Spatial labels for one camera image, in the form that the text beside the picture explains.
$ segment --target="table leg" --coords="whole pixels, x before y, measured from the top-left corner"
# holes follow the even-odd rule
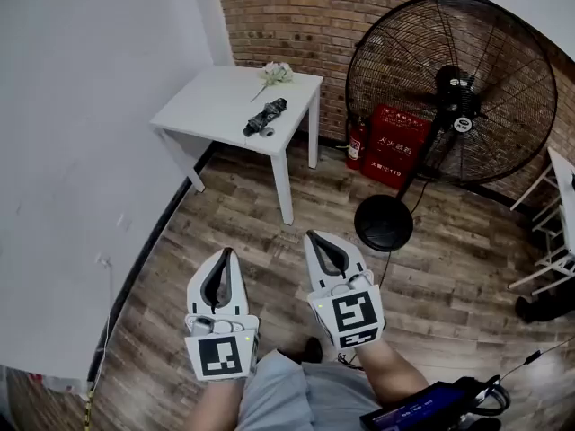
[[[309,134],[309,167],[315,169],[317,166],[317,137],[320,132],[320,89],[314,94],[312,101],[309,104],[308,111],[309,123],[308,123],[308,134]]]
[[[276,156],[271,156],[271,167],[273,168],[273,177],[276,180],[281,216],[284,219],[284,224],[292,225],[294,223],[294,208],[291,204],[288,159],[285,150]]]
[[[204,191],[206,187],[194,169],[193,159],[190,158],[188,154],[186,154],[176,139],[166,133],[163,129],[157,128],[157,130],[159,136],[164,141],[166,148],[172,155],[172,158],[176,164],[180,167],[181,171],[191,180],[191,184],[194,186],[194,189],[197,191]]]

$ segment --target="white chair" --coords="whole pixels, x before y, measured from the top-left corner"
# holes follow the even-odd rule
[[[550,205],[547,205],[545,209],[540,212],[538,215],[535,216],[535,219],[538,218],[544,211],[546,211],[551,205],[555,204],[556,200],[552,202]],[[544,226],[553,219],[555,216],[559,216],[561,219],[561,228],[559,231],[554,232],[549,228],[545,228]],[[565,224],[565,212],[564,208],[561,204],[557,206],[551,214],[549,214],[544,220],[539,222],[536,226],[533,227],[533,231],[541,231],[545,233],[545,244],[547,249],[547,255],[545,255],[542,259],[538,260],[535,265],[540,266],[544,265],[543,268],[537,270],[535,273],[529,275],[528,277],[524,277],[519,279],[518,281],[508,285],[508,289],[513,289],[514,287],[521,286],[536,277],[547,273],[548,271],[558,271],[565,275],[565,277],[551,283],[548,286],[542,287],[541,289],[537,289],[531,293],[531,295],[540,294],[546,290],[552,289],[553,287],[558,286],[559,284],[564,283],[565,281],[569,281],[572,277],[575,277],[575,254],[571,249],[571,245],[569,244],[569,235],[564,234],[566,231],[566,224]],[[551,250],[552,248],[552,240],[555,239],[557,236],[561,235],[563,238],[563,245],[555,250]],[[564,255],[561,255],[560,258],[555,259],[554,257],[558,254],[566,251]]]

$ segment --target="red fire extinguisher box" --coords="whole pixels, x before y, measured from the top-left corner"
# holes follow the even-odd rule
[[[371,132],[361,172],[399,189],[416,163],[430,122],[380,104],[371,117]]]

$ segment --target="red brick wall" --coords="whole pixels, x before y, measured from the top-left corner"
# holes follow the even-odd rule
[[[409,0],[221,0],[238,66],[285,61],[294,71],[323,76],[320,134],[345,137],[345,79],[355,43],[382,15]],[[559,106],[550,143],[575,156],[575,68],[551,42]],[[526,168],[488,187],[512,198],[536,179],[545,152]],[[530,204],[536,204],[535,194]]]

